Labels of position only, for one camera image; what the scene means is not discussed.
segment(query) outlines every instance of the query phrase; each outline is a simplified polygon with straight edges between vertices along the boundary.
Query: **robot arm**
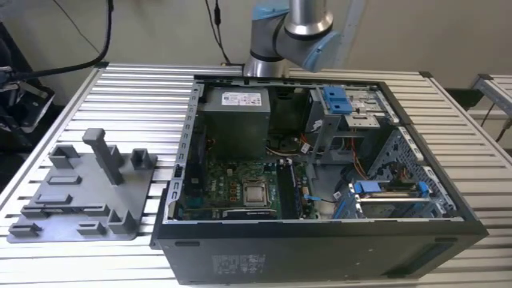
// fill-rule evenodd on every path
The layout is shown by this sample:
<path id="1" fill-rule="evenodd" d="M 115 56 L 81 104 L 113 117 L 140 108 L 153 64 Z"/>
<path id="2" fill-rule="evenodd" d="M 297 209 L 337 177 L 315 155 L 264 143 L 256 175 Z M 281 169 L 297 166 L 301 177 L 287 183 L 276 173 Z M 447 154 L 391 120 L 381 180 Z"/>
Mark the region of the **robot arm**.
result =
<path id="1" fill-rule="evenodd" d="M 328 68 L 341 39 L 332 24 L 325 0 L 272 1 L 255 6 L 244 75 L 281 77 L 285 59 L 311 72 Z"/>

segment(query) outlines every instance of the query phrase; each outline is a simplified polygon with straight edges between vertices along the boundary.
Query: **blue latch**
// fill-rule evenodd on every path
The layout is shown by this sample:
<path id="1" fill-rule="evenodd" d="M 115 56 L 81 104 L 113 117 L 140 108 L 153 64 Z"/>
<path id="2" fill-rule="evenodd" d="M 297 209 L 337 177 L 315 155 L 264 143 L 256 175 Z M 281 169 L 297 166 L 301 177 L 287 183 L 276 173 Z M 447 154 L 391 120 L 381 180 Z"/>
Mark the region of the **blue latch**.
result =
<path id="1" fill-rule="evenodd" d="M 373 181 L 364 181 L 359 182 L 361 184 L 363 192 L 364 193 L 376 193 L 381 192 L 381 187 L 379 186 L 379 182 Z"/>
<path id="2" fill-rule="evenodd" d="M 352 114 L 352 104 L 341 87 L 324 86 L 323 97 L 329 107 L 331 114 Z"/>
<path id="3" fill-rule="evenodd" d="M 417 183 L 417 185 L 421 192 L 421 197 L 427 197 L 429 195 L 429 186 L 424 182 Z"/>

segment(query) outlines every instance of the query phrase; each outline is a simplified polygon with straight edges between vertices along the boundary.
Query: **metal frame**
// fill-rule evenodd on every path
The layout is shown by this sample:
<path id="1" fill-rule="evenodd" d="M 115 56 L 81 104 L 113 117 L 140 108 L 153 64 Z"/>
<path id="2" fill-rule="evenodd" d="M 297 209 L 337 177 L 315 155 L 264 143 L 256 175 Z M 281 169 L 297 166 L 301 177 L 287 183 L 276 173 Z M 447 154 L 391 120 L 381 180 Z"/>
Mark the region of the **metal frame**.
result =
<path id="1" fill-rule="evenodd" d="M 512 76 L 480 74 L 473 89 L 479 89 L 512 117 Z"/>
<path id="2" fill-rule="evenodd" d="M 111 64 L 93 71 L 0 194 L 1 283 L 32 283 L 27 286 L 52 288 L 69 285 L 180 287 L 161 252 L 152 250 L 148 244 L 165 188 L 161 181 L 169 180 L 172 175 L 176 137 L 183 127 L 193 74 L 240 75 L 241 71 L 239 67 L 133 64 Z M 511 287 L 511 160 L 491 144 L 493 141 L 476 123 L 467 119 L 468 114 L 452 103 L 443 88 L 416 72 L 327 70 L 311 74 L 292 69 L 291 76 L 387 83 L 491 236 L 419 280 L 288 283 L 281 286 Z M 159 154 L 139 237 L 133 241 L 109 243 L 8 244 L 7 228 L 37 189 L 37 181 L 45 176 L 49 149 L 57 142 L 76 145 L 85 128 L 96 125 L 111 131 L 107 142 L 116 143 L 120 150 L 129 150 L 144 141 L 149 152 Z M 76 146 L 79 151 L 85 151 L 85 147 Z"/>

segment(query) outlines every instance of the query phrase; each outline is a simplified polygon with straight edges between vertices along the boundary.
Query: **black cable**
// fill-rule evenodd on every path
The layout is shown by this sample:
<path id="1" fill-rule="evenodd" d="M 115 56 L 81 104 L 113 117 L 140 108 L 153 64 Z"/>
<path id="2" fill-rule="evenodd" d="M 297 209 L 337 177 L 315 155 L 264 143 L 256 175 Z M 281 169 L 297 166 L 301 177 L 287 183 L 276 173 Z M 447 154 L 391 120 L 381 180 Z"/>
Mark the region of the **black cable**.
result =
<path id="1" fill-rule="evenodd" d="M 213 15 L 215 15 L 215 17 L 213 17 L 215 25 L 217 27 L 219 45 L 220 45 L 220 48 L 223 51 L 223 56 L 224 56 L 225 62 L 228 64 L 231 64 L 231 60 L 229 60 L 228 56 L 225 55 L 224 43 L 223 43 L 223 37 L 221 37 L 221 9 L 219 7 L 219 0 L 215 0 Z"/>
<path id="2" fill-rule="evenodd" d="M 483 127 L 483 125 L 484 125 L 484 123 L 485 123 L 485 120 L 487 120 L 487 117 L 489 117 L 489 113 L 491 113 L 493 107 L 495 107 L 495 103 L 491 105 L 489 110 L 487 111 L 487 114 L 485 114 L 485 117 L 483 118 L 480 127 Z"/>
<path id="3" fill-rule="evenodd" d="M 79 65 L 73 65 L 73 66 L 68 66 L 68 67 L 61 67 L 61 68 L 56 68 L 56 69 L 48 69 L 48 70 L 41 70 L 41 71 L 28 72 L 28 73 L 24 73 L 24 72 L 15 73 L 15 74 L 11 75 L 9 81 L 11 82 L 17 82 L 17 81 L 28 80 L 28 79 L 32 79 L 32 78 L 39 78 L 39 77 L 44 77 L 44 76 L 49 76 L 49 75 L 68 73 L 68 72 L 72 72 L 72 71 L 77 71 L 77 70 L 89 68 L 93 65 L 96 65 L 97 63 L 100 63 L 101 60 L 104 59 L 108 51 L 109 51 L 109 46 L 111 46 L 112 12 L 113 12 L 113 0 L 107 0 L 107 32 L 105 32 L 107 35 L 105 35 L 105 43 L 103 45 L 101 53 L 97 55 L 97 57 L 93 60 L 91 60 L 87 63 L 79 64 Z"/>
<path id="4" fill-rule="evenodd" d="M 501 140 L 501 137 L 503 137 L 503 135 L 504 135 L 505 131 L 507 131 L 507 129 L 505 129 L 505 128 L 504 128 L 504 129 L 501 129 L 501 132 L 499 133 L 499 135 L 497 135 L 497 138 L 496 138 L 496 142 L 499 142 L 499 141 Z"/>
<path id="5" fill-rule="evenodd" d="M 209 9 L 209 3 L 208 3 L 208 0 L 205 0 L 205 4 L 207 4 L 207 10 L 208 10 L 208 18 L 209 18 L 209 26 L 211 26 L 211 31 L 213 33 L 213 38 L 215 38 L 215 42 L 217 43 L 217 46 L 221 50 L 221 53 L 223 53 L 223 57 L 224 57 L 224 60 L 228 64 L 231 64 L 231 61 L 229 61 L 229 58 L 227 57 L 225 55 L 225 51 L 224 51 L 224 47 L 223 47 L 223 43 L 221 43 L 221 39 L 217 38 L 217 33 L 215 32 L 215 28 L 213 28 L 213 19 L 212 19 L 212 16 L 211 16 L 211 9 Z M 221 18 L 220 18 L 220 8 L 219 8 L 219 2 L 215 3 L 215 15 L 217 16 L 215 18 L 215 22 L 219 23 L 217 26 L 217 31 L 219 31 L 219 36 L 220 36 L 220 22 L 221 22 Z"/>
<path id="6" fill-rule="evenodd" d="M 89 39 L 85 37 L 85 35 L 81 33 L 81 30 L 80 30 L 77 24 L 76 24 L 75 21 L 72 20 L 69 14 L 68 14 L 67 11 L 64 10 L 64 8 L 63 8 L 63 6 L 60 5 L 60 3 L 57 2 L 57 0 L 52 0 L 52 1 L 53 1 L 53 3 L 56 4 L 56 6 L 59 6 L 59 9 L 63 11 L 65 17 L 69 19 L 71 24 L 73 24 L 75 29 L 77 30 L 77 32 L 79 32 L 81 38 L 88 42 L 88 44 L 91 45 L 91 47 L 95 49 L 96 53 L 99 53 L 99 50 L 97 50 L 95 44 L 89 41 Z"/>

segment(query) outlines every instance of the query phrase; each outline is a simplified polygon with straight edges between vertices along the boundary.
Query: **table surface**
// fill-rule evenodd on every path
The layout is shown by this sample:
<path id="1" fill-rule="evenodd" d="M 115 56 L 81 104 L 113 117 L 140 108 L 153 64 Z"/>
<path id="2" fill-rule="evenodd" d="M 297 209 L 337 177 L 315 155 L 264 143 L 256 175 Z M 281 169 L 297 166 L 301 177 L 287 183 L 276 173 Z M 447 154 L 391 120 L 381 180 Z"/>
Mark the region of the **table surface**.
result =
<path id="1" fill-rule="evenodd" d="M 111 64 L 92 71 L 0 194 L 0 284 L 37 288 L 179 286 L 161 251 L 151 250 L 148 243 L 159 197 L 172 174 L 193 75 L 240 73 L 239 67 L 132 64 Z M 512 287 L 512 159 L 436 81 L 419 73 L 389 71 L 311 74 L 291 70 L 291 77 L 387 82 L 491 235 L 419 280 L 245 286 Z M 105 129 L 108 144 L 116 144 L 121 152 L 147 148 L 159 155 L 139 236 L 132 241 L 9 244 L 8 228 L 49 171 L 52 147 L 72 144 L 79 152 L 91 152 L 81 143 L 89 127 Z"/>

